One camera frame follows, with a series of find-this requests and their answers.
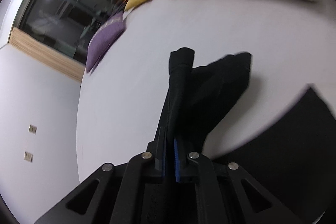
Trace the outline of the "black denim pants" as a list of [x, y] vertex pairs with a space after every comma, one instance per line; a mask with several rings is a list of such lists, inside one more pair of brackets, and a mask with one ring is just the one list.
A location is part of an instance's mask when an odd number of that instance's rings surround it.
[[[203, 149], [249, 85], [252, 56], [227, 55], [194, 67], [195, 52], [173, 51], [169, 90], [159, 126], [186, 152]], [[233, 197], [224, 170], [236, 162], [303, 223], [335, 223], [335, 117], [313, 88], [273, 125], [248, 143], [213, 160], [221, 190]]]

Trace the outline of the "purple cushion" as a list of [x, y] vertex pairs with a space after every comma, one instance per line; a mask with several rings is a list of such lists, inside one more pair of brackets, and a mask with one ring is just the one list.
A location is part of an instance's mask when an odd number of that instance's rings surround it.
[[94, 34], [89, 42], [86, 73], [89, 73], [105, 55], [110, 46], [122, 35], [126, 30], [123, 22], [123, 12], [118, 12], [111, 16]]

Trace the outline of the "left beige curtain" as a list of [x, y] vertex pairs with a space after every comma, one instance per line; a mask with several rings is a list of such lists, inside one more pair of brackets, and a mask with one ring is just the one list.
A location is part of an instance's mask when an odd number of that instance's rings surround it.
[[22, 51], [44, 65], [75, 81], [82, 82], [85, 69], [82, 63], [42, 44], [19, 28], [12, 28], [8, 42], [17, 50]]

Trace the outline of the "upper wall switch plate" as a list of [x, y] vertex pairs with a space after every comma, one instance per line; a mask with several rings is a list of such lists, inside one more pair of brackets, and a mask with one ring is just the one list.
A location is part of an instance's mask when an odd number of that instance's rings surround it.
[[35, 134], [36, 131], [37, 131], [37, 127], [36, 127], [36, 126], [33, 126], [33, 125], [30, 125], [30, 126], [29, 126], [29, 132]]

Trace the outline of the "wall switch plate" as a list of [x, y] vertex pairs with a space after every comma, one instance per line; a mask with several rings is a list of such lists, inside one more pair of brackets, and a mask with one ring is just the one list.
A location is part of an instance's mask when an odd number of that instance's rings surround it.
[[28, 161], [28, 162], [32, 162], [33, 161], [33, 154], [28, 152], [28, 151], [25, 151], [24, 160]]
[[36, 126], [33, 126], [33, 125], [30, 125], [30, 126], [29, 126], [29, 132], [35, 134], [36, 131], [37, 131], [37, 127], [36, 127]]

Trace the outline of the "lower wall switch plate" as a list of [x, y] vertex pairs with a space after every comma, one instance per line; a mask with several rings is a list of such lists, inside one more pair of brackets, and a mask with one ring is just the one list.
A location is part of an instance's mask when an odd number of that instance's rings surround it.
[[28, 162], [32, 162], [33, 161], [33, 154], [28, 152], [28, 151], [25, 151], [24, 160], [28, 161]]

